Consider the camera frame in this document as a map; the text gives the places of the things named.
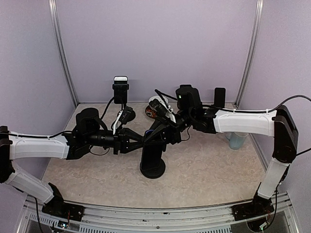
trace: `light blue mug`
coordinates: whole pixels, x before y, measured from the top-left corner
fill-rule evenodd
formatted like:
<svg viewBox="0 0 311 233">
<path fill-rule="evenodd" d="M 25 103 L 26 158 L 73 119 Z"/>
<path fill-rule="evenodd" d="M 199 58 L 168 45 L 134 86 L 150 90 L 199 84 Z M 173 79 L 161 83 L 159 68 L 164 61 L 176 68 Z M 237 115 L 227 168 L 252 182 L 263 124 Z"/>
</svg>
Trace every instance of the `light blue mug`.
<svg viewBox="0 0 311 233">
<path fill-rule="evenodd" d="M 233 132 L 230 133 L 230 135 L 226 135 L 225 137 L 229 141 L 229 147 L 233 150 L 238 150 L 243 146 L 247 136 L 248 133 Z"/>
</svg>

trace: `ventilation grille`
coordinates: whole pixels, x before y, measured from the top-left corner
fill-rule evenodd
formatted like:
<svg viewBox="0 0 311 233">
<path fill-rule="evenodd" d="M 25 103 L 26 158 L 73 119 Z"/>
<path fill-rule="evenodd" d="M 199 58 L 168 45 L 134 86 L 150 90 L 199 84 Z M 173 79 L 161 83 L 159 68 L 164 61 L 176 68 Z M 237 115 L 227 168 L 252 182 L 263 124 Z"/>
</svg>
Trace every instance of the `ventilation grille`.
<svg viewBox="0 0 311 233">
<path fill-rule="evenodd" d="M 89 226 L 81 226 L 80 225 L 80 233 L 132 233 L 133 231 L 128 230 L 128 231 L 112 231 L 108 229 L 103 229 L 103 228 L 96 228 L 96 227 L 89 227 Z M 201 230 L 201 231 L 182 231 L 183 233 L 231 233 L 231 227 L 226 226 L 226 227 L 217 227 L 217 228 L 210 228 L 206 230 Z"/>
<path fill-rule="evenodd" d="M 30 213 L 30 219 L 33 221 L 38 222 L 37 219 L 37 215 Z M 39 216 L 40 219 L 40 223 L 44 224 L 44 225 L 48 225 L 48 226 L 52 226 L 54 224 L 54 226 L 57 226 L 57 221 L 50 219 L 49 217 L 45 217 L 45 216 Z"/>
</svg>

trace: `marble tabletop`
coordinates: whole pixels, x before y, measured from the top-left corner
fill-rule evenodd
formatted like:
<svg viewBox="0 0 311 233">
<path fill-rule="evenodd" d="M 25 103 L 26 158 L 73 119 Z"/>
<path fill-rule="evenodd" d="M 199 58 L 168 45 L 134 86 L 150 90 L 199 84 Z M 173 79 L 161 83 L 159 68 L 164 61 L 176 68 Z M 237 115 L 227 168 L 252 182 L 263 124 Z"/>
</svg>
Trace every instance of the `marble tabletop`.
<svg viewBox="0 0 311 233">
<path fill-rule="evenodd" d="M 66 130 L 75 126 L 75 115 L 88 107 L 100 115 L 106 104 L 79 104 Z M 144 113 L 147 103 L 129 103 L 136 118 L 126 127 L 143 135 L 153 120 Z M 104 117 L 109 127 L 120 105 L 111 104 Z M 165 173 L 158 179 L 144 177 L 139 164 L 142 149 L 128 154 L 87 154 L 79 160 L 52 158 L 43 180 L 56 185 L 65 200 L 131 208 L 181 208 L 207 206 L 250 199 L 264 174 L 249 138 L 232 150 L 223 133 L 189 130 L 190 139 L 168 145 L 162 159 Z M 94 153 L 105 152 L 94 147 Z"/>
</svg>

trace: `beige table surface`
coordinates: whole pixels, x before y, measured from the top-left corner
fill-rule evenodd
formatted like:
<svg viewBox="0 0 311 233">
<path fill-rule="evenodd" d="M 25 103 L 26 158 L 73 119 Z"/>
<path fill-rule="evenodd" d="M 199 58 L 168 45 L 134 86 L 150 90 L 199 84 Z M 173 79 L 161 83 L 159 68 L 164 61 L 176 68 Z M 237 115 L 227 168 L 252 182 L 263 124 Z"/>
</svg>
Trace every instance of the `beige table surface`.
<svg viewBox="0 0 311 233">
<path fill-rule="evenodd" d="M 137 117 L 126 127 L 143 135 L 153 120 L 146 103 L 129 103 Z M 106 104 L 80 104 L 67 125 L 75 126 L 75 115 L 88 107 L 100 115 Z M 111 104 L 104 121 L 110 127 L 119 105 Z M 223 133 L 206 134 L 190 129 L 190 140 L 168 145 L 162 158 L 166 171 L 158 179 L 144 177 L 139 170 L 142 149 L 128 154 L 87 154 L 79 160 L 51 159 L 43 180 L 56 185 L 64 199 L 81 203 L 133 207 L 179 208 L 229 203 L 253 197 L 264 174 L 255 149 L 247 138 L 240 150 L 231 150 Z M 93 148 L 102 153 L 102 148 Z"/>
</svg>

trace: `metal corner post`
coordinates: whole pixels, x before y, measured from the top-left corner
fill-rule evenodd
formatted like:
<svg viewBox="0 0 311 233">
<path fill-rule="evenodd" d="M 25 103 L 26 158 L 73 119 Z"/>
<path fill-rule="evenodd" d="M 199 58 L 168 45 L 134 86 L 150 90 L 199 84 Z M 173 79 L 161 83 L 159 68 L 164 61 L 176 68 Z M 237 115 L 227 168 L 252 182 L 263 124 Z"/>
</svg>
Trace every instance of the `metal corner post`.
<svg viewBox="0 0 311 233">
<path fill-rule="evenodd" d="M 52 17 L 52 24 L 54 28 L 54 34 L 56 38 L 56 44 L 58 47 L 58 52 L 59 52 L 60 60 L 62 63 L 64 75 L 66 78 L 66 82 L 68 85 L 68 89 L 71 95 L 72 102 L 74 106 L 77 107 L 79 104 L 79 101 L 78 101 L 78 97 L 73 86 L 73 82 L 71 79 L 71 75 L 69 72 L 69 67 L 68 67 L 68 63 L 67 63 L 67 59 L 65 55 L 65 50 L 63 46 L 62 36 L 60 32 L 60 27 L 59 27 L 59 20 L 58 20 L 58 15 L 57 15 L 56 0 L 49 0 L 49 6 L 50 6 L 51 17 Z"/>
<path fill-rule="evenodd" d="M 250 43 L 248 54 L 247 54 L 247 60 L 246 60 L 246 64 L 245 64 L 245 68 L 243 72 L 242 82 L 241 82 L 241 85 L 238 91 L 237 98 L 235 100 L 235 105 L 238 107 L 241 104 L 243 94 L 245 92 L 249 72 L 250 72 L 253 57 L 255 54 L 255 47 L 257 43 L 257 37 L 259 34 L 262 9 L 263 9 L 263 0 L 257 0 L 254 26 L 253 26 L 252 36 L 251 36 L 251 43 Z"/>
</svg>

